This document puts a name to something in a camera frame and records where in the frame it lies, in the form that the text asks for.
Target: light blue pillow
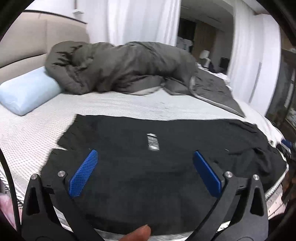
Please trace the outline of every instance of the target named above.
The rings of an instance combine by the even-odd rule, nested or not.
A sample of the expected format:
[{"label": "light blue pillow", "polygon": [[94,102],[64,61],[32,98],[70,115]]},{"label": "light blue pillow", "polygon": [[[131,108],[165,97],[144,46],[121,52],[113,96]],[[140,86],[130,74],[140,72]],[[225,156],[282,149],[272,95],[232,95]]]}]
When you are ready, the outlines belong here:
[{"label": "light blue pillow", "polygon": [[0,103],[17,115],[25,115],[62,92],[43,67],[0,85]]}]

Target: pink fabric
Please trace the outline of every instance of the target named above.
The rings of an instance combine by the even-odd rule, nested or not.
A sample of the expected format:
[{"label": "pink fabric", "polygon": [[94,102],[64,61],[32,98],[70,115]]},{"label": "pink fabric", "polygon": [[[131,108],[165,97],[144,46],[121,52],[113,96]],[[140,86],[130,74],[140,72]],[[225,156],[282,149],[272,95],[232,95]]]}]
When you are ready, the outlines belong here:
[{"label": "pink fabric", "polygon": [[[10,224],[16,229],[15,226],[15,217],[13,214],[13,208],[12,208],[12,201],[11,199],[5,195],[0,194],[0,209],[7,218],[7,220],[10,222]],[[19,209],[20,218],[22,217],[22,209]]]}]

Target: silver bolt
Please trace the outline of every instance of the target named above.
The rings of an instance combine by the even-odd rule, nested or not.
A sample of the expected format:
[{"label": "silver bolt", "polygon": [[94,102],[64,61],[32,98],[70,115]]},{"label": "silver bolt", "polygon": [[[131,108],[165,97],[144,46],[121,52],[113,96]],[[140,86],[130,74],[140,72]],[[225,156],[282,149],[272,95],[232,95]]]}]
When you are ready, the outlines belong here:
[{"label": "silver bolt", "polygon": [[66,174],[65,171],[59,171],[59,172],[57,173],[57,175],[58,175],[59,177],[63,177],[65,174]]},{"label": "silver bolt", "polygon": [[260,178],[259,178],[259,176],[257,175],[257,174],[254,174],[253,175],[253,178],[254,178],[254,180],[256,180],[256,181],[258,181]]},{"label": "silver bolt", "polygon": [[37,174],[33,174],[33,175],[31,176],[31,179],[35,180],[37,177],[38,177]]},{"label": "silver bolt", "polygon": [[232,172],[230,172],[230,171],[227,171],[227,172],[225,172],[225,176],[227,176],[227,177],[232,177],[233,175],[232,175]]}]

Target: beige headboard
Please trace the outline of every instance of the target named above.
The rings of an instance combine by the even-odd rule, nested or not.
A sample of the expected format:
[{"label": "beige headboard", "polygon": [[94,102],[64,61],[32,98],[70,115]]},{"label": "beige headboard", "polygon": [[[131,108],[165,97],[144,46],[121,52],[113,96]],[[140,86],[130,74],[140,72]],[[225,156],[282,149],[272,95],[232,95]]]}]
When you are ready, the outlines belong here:
[{"label": "beige headboard", "polygon": [[62,41],[89,43],[86,24],[45,12],[23,12],[0,42],[0,84],[44,65]]}]

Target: mattress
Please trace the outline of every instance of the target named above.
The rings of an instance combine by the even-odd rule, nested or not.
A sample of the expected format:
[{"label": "mattress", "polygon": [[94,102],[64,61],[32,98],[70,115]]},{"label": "mattress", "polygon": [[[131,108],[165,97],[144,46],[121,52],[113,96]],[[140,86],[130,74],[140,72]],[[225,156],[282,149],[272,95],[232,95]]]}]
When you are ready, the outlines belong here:
[{"label": "mattress", "polygon": [[[149,120],[238,119],[252,124],[276,146],[283,135],[261,114],[237,100],[245,118],[191,96],[172,96],[163,89],[145,96],[116,92],[88,93],[81,96],[62,93],[25,116],[17,116],[0,106],[0,145],[10,167],[20,204],[33,173],[39,173],[56,143],[69,128],[76,114],[125,116]],[[268,207],[277,193],[284,175],[266,192]],[[0,167],[0,179],[6,178]]]}]

